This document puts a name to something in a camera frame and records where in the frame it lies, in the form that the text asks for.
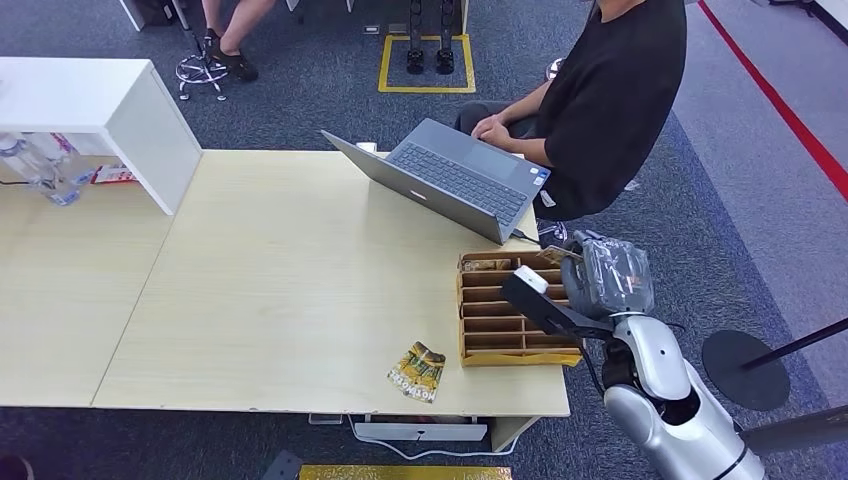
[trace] hand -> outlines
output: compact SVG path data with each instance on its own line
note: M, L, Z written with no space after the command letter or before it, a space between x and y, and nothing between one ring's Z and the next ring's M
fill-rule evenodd
M477 125L474 126L474 130L471 131L471 136L479 140L480 136L483 135L484 132L488 132L495 125L504 125L503 117L501 117L500 114L490 115L477 122Z
M502 123L492 122L492 127L480 134L480 140L483 140L493 147L498 147L502 150L509 150L508 145L509 142L512 141L512 137L509 136L509 130L507 130Z

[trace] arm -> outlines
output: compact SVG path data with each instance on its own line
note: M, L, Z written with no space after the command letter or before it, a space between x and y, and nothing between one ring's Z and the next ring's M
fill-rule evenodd
M545 152L544 138L534 138L531 140L510 138L507 140L503 149L510 153L520 153L524 155L525 159L530 160L536 165L546 168L554 167L554 164L548 160L548 154Z
M482 139L483 134L492 128L495 128L496 124L506 126L512 122L521 120L524 117L538 113L539 106L542 105L542 99L545 98L545 94L548 93L548 88L551 86L551 82L552 80L548 80L543 83L541 87L533 90L526 97L508 106L502 112L480 120L471 132L471 136Z
M553 80L548 80L543 83L539 88L530 92L529 95L513 103L504 111L499 113L498 117L500 117L501 123L508 125L516 120L538 113L539 106L542 104L542 99L545 98L545 94L548 93L548 88L551 86L552 81Z

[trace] touchpad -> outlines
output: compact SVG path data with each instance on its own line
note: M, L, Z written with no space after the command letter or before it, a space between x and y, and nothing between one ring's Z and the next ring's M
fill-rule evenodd
M506 180L518 165L518 159L499 155L482 145L474 145L465 157L465 164L491 178Z

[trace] floor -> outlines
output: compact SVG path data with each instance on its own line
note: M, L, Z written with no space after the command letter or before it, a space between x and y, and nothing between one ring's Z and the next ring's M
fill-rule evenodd
M189 3L200 25L197 2ZM187 51L175 27L138 34L114 1L80 0L73 9L59 0L39 5L4 6L0 55L151 58L175 89L171 71ZM708 5L848 167L848 137L840 135L848 125L848 46L792 8L735 0ZM261 68L260 81L227 82L226 102L198 92L180 103L204 147L324 149L329 145L317 133L323 128L389 149L423 117L450 122L466 100L517 98L538 85L544 65L576 40L588 4L536 0L532 8L515 9L506 0L472 2L478 90L469 95L377 93L382 40L360 32L381 15L394 15L397 2L357 0L351 15L338 0L314 0L309 8L299 25L280 2L250 37L246 51ZM686 325L681 348L700 369L700 345L716 330L744 330L779 345L845 316L848 204L699 6L688 6L687 14L684 82L638 187L570 227L626 238L648 250L657 290L654 314ZM763 414L725 405L750 428L845 404L848 373L836 367L845 364L845 342L836 337L786 359L793 391L784 407ZM657 478L611 424L584 368L566 370L571 418L540 422L509 457L461 463L510 466L516 479ZM763 460L773 479L844 479L845 446ZM408 452L433 447L485 448L403 445ZM40 480L256 479L282 449L308 463L402 462L356 442L344 426L310 427L301 415L0 409L0 450L32 459ZM418 463L459 462L431 457Z

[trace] water bottle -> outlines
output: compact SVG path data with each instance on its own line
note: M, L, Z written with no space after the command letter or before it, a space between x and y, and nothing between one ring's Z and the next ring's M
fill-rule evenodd
M62 176L74 185L85 185L95 168L86 162L76 148L60 133L24 132L24 139L50 160Z
M0 133L0 159L56 205L70 205L79 198L78 186L67 181L56 165L26 140Z

